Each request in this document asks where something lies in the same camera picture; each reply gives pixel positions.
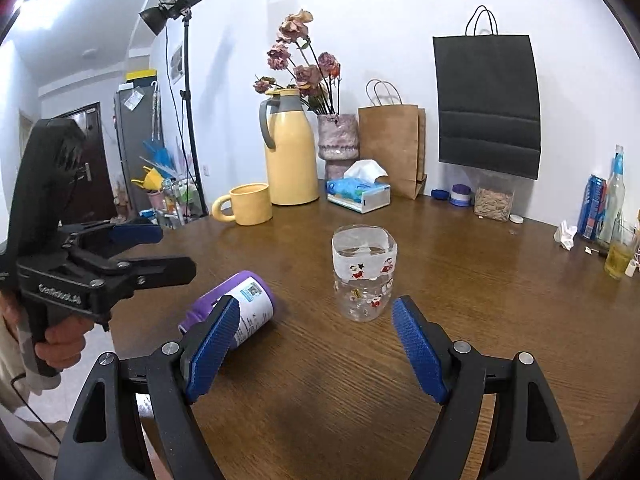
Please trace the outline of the person's left hand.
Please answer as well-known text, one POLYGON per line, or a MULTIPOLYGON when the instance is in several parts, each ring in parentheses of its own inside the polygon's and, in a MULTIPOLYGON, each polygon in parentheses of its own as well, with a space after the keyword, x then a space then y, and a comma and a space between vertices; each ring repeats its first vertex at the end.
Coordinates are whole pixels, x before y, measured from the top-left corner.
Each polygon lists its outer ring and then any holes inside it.
MULTIPOLYGON (((18 341, 17 325, 21 309, 12 292, 1 293, 1 315, 11 337, 18 341)), ((36 344, 36 356, 58 370, 77 364, 86 346, 86 333, 93 330, 94 322, 71 315, 46 330, 44 341, 36 344)))

